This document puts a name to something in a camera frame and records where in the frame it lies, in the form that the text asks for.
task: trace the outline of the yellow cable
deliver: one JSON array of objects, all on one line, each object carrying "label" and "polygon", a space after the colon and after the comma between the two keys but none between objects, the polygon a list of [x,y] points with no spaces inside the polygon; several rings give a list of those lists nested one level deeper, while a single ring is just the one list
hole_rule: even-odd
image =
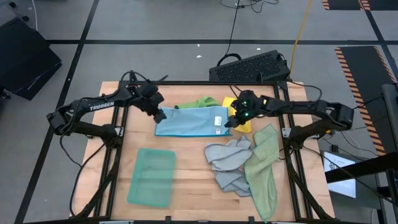
[{"label": "yellow cable", "polygon": [[294,48],[293,48],[293,56],[292,56],[292,62],[290,63],[290,73],[289,73],[289,78],[290,78],[290,74],[293,73],[293,67],[294,67],[294,56],[296,54],[296,48],[297,48],[297,42],[300,39],[301,33],[303,31],[304,25],[305,25],[305,21],[307,20],[308,17],[308,13],[310,12],[310,8],[311,8],[311,4],[312,4],[312,0],[310,0],[310,2],[307,5],[307,8],[305,9],[305,14],[304,14],[304,18],[303,21],[301,22],[301,26],[300,26],[300,30],[298,31],[297,34],[297,38],[296,41],[294,42]]}]

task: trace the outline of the microfiber cloth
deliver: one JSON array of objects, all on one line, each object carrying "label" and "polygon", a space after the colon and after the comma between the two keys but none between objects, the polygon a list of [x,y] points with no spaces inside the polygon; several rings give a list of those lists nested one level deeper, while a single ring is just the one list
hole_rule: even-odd
[{"label": "microfiber cloth", "polygon": [[228,109],[222,106],[205,108],[162,108],[167,119],[156,124],[156,136],[218,137],[229,136]]},{"label": "microfiber cloth", "polygon": [[252,154],[251,142],[246,136],[239,140],[230,140],[226,145],[207,144],[205,156],[211,169],[215,171],[215,179],[224,192],[235,191],[241,197],[250,196],[249,184],[239,167]]},{"label": "microfiber cloth", "polygon": [[[236,100],[236,98],[232,97],[224,97],[223,106],[228,108],[228,116],[235,115],[236,110],[231,106],[231,103]],[[234,128],[235,131],[239,131],[242,133],[250,133],[251,132],[251,122],[247,121],[244,125],[239,125],[238,127]]]},{"label": "microfiber cloth", "polygon": [[219,105],[220,104],[212,97],[204,96],[204,97],[200,98],[199,100],[196,100],[195,102],[175,105],[174,108],[175,109],[187,109],[187,108],[201,108],[201,107],[219,106]]},{"label": "microfiber cloth", "polygon": [[277,205],[277,193],[271,164],[278,160],[278,132],[268,125],[254,134],[256,147],[253,154],[244,163],[246,180],[261,218],[266,222],[272,216]]}]

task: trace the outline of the gray floor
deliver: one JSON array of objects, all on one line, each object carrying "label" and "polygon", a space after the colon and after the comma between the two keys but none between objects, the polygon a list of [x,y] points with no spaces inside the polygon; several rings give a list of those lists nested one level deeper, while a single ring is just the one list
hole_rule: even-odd
[{"label": "gray floor", "polygon": [[[235,1],[224,0],[225,4]],[[34,18],[30,1],[19,0],[25,14]],[[83,31],[93,0],[36,1],[39,32],[51,40],[78,40]],[[250,8],[239,10],[235,39],[294,40],[308,0],[280,0],[279,5],[264,5],[261,14]],[[372,12],[386,40],[398,40],[398,12]],[[234,10],[211,0],[100,0],[88,39],[228,39]],[[33,20],[28,25],[34,26]],[[364,11],[326,11],[321,1],[314,1],[303,31],[305,40],[377,40]],[[341,71],[334,45],[299,45],[292,78],[316,85],[323,99],[356,106]],[[96,96],[101,82],[119,80],[134,69],[147,78],[169,75],[169,80],[207,80],[208,69],[224,55],[227,45],[85,45],[70,86],[66,103],[82,96]],[[32,100],[13,96],[0,104],[0,223],[12,223],[25,193],[27,183],[42,147],[48,124],[45,115],[55,109],[76,45],[51,45],[63,65]],[[290,62],[293,45],[232,45],[230,52],[242,57],[278,50]],[[389,46],[398,58],[398,46]],[[306,89],[310,99],[318,92]],[[91,121],[88,114],[84,120]],[[364,126],[356,113],[354,128]],[[365,129],[351,132],[361,148],[374,151]],[[54,136],[43,171],[32,197],[25,222],[67,218],[68,201],[77,168],[61,151]],[[348,145],[339,134],[331,142],[358,156],[372,157]],[[65,146],[72,157],[81,161],[86,139],[71,136]],[[328,150],[320,141],[320,148]],[[344,221],[370,223],[371,210],[347,206],[332,197],[336,216]]]}]

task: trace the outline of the yellow cloth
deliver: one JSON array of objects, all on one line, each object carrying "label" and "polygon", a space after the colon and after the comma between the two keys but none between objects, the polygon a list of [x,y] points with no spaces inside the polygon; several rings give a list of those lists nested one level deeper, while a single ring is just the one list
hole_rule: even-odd
[{"label": "yellow cloth", "polygon": [[[228,116],[235,115],[236,110],[231,107],[231,103],[236,100],[236,98],[226,96],[223,101],[223,106],[228,108]],[[242,133],[250,133],[251,132],[251,122],[247,121],[244,125],[239,125],[238,127],[234,128],[236,131]]]}]

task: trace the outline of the green towel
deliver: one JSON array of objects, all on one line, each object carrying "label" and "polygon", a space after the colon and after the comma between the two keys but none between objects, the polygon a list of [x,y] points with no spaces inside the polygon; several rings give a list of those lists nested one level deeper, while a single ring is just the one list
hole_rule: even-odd
[{"label": "green towel", "polygon": [[200,98],[199,100],[196,100],[195,102],[191,103],[184,103],[181,105],[175,105],[175,109],[187,109],[187,108],[201,108],[201,107],[207,107],[207,106],[219,106],[220,104],[213,99],[212,97],[209,96],[204,96]]},{"label": "green towel", "polygon": [[277,195],[271,164],[278,160],[278,132],[272,125],[254,134],[256,147],[244,163],[254,204],[261,218],[267,222],[277,205]]}]

